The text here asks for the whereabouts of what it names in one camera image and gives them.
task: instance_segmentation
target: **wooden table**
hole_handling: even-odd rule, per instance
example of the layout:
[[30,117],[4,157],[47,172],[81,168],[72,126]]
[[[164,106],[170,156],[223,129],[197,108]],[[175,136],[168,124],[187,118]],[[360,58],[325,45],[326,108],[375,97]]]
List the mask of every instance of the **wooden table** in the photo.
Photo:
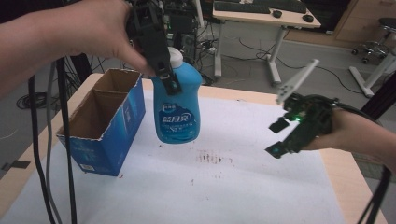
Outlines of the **wooden table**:
[[[78,104],[92,88],[93,84],[101,77],[101,74],[93,74],[83,83],[78,91],[69,100],[68,106],[70,114],[76,109]],[[143,80],[145,90],[152,90],[150,80]],[[238,99],[253,103],[275,105],[276,96],[273,94],[258,93],[251,91],[236,91],[221,88],[203,86],[199,90],[199,96]],[[58,130],[62,126],[61,113],[52,120],[52,129]],[[40,156],[46,156],[47,129],[39,135]],[[332,182],[332,187],[337,200],[343,211],[346,223],[356,223],[361,213],[371,198],[371,191],[368,188],[359,167],[352,155],[342,150],[323,149],[320,151],[328,176]],[[0,180],[0,217],[2,217],[20,194],[29,176],[35,169],[32,147],[27,148],[20,157],[21,161],[31,161],[26,169],[11,168]],[[387,223],[382,213],[378,214],[376,223]]]

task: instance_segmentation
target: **bottle label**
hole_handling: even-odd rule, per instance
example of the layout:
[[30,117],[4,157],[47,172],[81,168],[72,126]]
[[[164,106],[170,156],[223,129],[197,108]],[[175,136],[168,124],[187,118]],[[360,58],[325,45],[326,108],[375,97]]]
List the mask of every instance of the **bottle label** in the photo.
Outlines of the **bottle label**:
[[163,104],[159,112],[160,129],[164,138],[188,140],[196,135],[195,116],[177,104]]

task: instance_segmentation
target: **cardboard box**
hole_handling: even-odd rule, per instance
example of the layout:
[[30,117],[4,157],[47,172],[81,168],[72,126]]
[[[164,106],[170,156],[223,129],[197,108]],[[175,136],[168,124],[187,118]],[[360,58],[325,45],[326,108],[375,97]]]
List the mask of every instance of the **cardboard box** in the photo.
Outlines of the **cardboard box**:
[[[82,171],[118,175],[146,113],[141,76],[110,69],[70,117],[70,150]],[[57,136],[65,146],[64,129]]]

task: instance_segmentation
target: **keyboard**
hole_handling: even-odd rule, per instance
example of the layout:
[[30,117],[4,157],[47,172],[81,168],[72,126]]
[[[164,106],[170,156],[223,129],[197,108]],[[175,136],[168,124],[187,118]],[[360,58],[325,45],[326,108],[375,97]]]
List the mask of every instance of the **keyboard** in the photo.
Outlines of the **keyboard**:
[[253,5],[264,5],[270,8],[306,13],[306,6],[298,0],[253,0]]
[[229,2],[218,2],[213,3],[216,11],[231,11],[231,12],[246,12],[246,13],[261,13],[270,14],[270,9],[261,4],[239,4]]

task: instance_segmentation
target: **computer mouse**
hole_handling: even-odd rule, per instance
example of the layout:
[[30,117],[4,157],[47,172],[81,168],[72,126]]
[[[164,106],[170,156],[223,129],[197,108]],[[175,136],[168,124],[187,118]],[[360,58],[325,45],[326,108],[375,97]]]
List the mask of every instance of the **computer mouse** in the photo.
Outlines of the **computer mouse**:
[[306,22],[312,22],[314,21],[314,17],[311,15],[303,15],[303,20]]
[[279,10],[274,10],[273,11],[273,17],[275,18],[280,18],[282,16],[282,12]]

